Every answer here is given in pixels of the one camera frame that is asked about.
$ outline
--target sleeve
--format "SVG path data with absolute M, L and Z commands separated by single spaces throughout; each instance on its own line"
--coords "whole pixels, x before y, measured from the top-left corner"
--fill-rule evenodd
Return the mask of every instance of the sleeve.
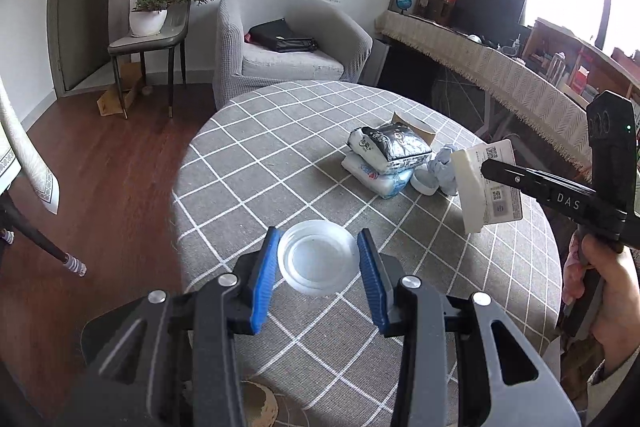
M 587 393 L 589 396 L 589 405 L 587 407 L 587 425 L 600 413 L 604 406 L 606 406 L 607 402 L 611 399 L 611 397 L 618 390 L 622 381 L 625 380 L 625 377 L 631 366 L 634 365 L 636 358 L 638 357 L 638 352 L 640 352 L 640 347 L 636 349 L 636 352 L 632 354 L 625 363 L 623 363 L 614 373 L 609 375 L 607 378 L 602 378 L 602 368 L 604 366 L 604 362 L 600 364 L 600 366 L 594 371 L 593 375 L 589 378 L 587 383 Z

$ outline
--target qr code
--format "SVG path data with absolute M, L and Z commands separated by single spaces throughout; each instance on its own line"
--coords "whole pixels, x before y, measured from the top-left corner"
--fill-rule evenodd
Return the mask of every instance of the qr code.
M 508 212 L 507 205 L 502 201 L 494 201 L 494 216 L 504 216 Z

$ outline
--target cardboard piece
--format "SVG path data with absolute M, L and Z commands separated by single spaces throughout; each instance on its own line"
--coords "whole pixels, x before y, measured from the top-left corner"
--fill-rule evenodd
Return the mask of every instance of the cardboard piece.
M 391 122 L 407 124 L 415 134 L 427 142 L 427 145 L 431 145 L 436 137 L 436 132 L 429 125 L 406 112 L 395 111 Z
M 124 92 L 124 105 L 127 109 L 136 99 L 138 91 L 142 87 L 142 70 L 139 62 L 130 62 L 120 65 L 120 78 L 122 80 L 122 90 Z M 121 114 L 120 100 L 118 99 L 118 88 L 115 84 L 109 86 L 100 98 L 98 98 L 98 110 L 100 116 L 110 114 Z

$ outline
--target white flower pot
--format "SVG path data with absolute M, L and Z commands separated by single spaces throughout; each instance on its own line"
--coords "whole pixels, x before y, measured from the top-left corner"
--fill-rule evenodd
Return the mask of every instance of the white flower pot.
M 166 19 L 166 10 L 158 12 L 130 12 L 129 26 L 131 33 L 135 37 L 148 37 L 160 33 L 164 20 Z

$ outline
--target paper card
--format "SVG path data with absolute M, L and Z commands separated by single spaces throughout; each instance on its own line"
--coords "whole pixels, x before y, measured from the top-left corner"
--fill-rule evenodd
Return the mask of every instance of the paper card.
M 466 233 L 477 233 L 483 225 L 522 219 L 522 200 L 517 188 L 486 180 L 480 171 L 488 159 L 515 165 L 510 140 L 481 144 L 452 153 Z

